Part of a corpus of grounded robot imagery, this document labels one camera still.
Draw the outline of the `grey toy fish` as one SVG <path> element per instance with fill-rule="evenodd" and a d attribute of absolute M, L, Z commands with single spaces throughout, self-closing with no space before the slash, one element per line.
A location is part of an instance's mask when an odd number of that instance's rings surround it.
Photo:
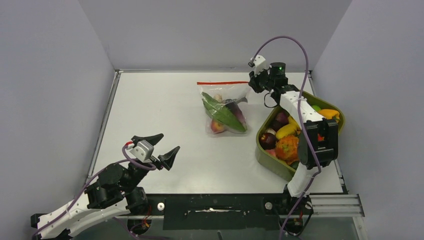
<path fill-rule="evenodd" d="M 234 104 L 239 104 L 239 103 L 247 103 L 248 102 L 248 100 L 247 100 L 247 98 L 246 97 L 239 97 L 239 98 L 228 98 L 228 99 L 225 99 L 224 101 L 223 101 L 223 103 L 224 104 L 230 104 L 230 103 L 234 103 Z"/>

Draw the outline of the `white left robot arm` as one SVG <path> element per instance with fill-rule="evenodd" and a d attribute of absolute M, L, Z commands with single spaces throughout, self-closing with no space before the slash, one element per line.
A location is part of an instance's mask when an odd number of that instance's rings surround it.
<path fill-rule="evenodd" d="M 147 213 L 149 201 L 139 183 L 149 172 L 171 170 L 181 149 L 176 146 L 154 156 L 155 145 L 163 137 L 162 133 L 133 136 L 121 149 L 124 159 L 94 174 L 71 201 L 50 213 L 33 214 L 31 227 L 36 231 L 31 238 L 70 240 L 98 222 L 120 215 Z"/>

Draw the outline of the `orange peach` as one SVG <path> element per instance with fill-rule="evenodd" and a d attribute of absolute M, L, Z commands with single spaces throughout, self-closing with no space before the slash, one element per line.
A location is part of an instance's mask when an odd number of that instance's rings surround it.
<path fill-rule="evenodd" d="M 210 130 L 213 134 L 219 134 L 219 133 L 225 132 L 226 128 L 223 124 L 213 119 L 210 123 Z"/>

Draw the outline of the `green leaf vegetable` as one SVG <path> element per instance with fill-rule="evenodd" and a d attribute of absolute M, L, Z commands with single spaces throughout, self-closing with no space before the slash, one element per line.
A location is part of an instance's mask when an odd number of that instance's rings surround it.
<path fill-rule="evenodd" d="M 236 116 L 226 107 L 226 104 L 218 102 L 206 92 L 202 92 L 201 96 L 205 111 L 213 120 L 236 132 L 244 133 L 247 131 L 247 128 L 238 121 Z"/>

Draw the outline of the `clear orange zip bag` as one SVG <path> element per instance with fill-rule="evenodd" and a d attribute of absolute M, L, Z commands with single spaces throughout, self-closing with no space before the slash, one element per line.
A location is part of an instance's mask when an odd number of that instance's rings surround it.
<path fill-rule="evenodd" d="M 248 124 L 242 106 L 248 103 L 247 81 L 198 81 L 201 102 L 211 134 L 245 134 Z"/>

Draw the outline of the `purple eggplant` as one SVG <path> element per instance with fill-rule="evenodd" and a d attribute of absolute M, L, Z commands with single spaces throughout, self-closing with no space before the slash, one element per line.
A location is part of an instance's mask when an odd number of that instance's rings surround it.
<path fill-rule="evenodd" d="M 240 123 L 242 123 L 243 125 L 246 124 L 245 116 L 237 103 L 233 101 L 229 102 L 226 104 L 226 107 L 235 115 L 235 117 Z"/>

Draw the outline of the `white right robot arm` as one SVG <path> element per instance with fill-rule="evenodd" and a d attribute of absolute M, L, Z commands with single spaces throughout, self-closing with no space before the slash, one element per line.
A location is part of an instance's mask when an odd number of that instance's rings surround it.
<path fill-rule="evenodd" d="M 286 185 L 289 195 L 281 199 L 282 209 L 289 214 L 301 207 L 300 198 L 308 194 L 314 178 L 338 157 L 338 123 L 316 111 L 303 96 L 303 90 L 288 83 L 283 62 L 268 64 L 264 58 L 248 64 L 249 86 L 256 92 L 268 91 L 277 106 L 286 110 L 300 127 L 297 155 L 299 165 Z"/>

